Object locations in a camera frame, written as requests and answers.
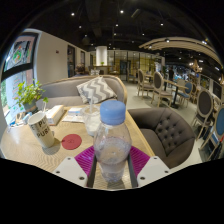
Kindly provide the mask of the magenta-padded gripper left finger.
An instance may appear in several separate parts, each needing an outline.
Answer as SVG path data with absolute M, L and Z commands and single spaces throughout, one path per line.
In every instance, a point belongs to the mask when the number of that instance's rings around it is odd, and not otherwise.
M 66 157 L 53 173 L 81 187 L 92 188 L 95 180 L 96 158 L 89 147 L 75 157 Z

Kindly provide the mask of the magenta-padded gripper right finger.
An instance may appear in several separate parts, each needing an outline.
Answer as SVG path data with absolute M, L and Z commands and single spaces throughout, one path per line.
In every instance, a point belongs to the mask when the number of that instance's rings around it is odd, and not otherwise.
M 128 167 L 133 188 L 143 187 L 170 174 L 170 169 L 158 156 L 148 156 L 132 146 Z

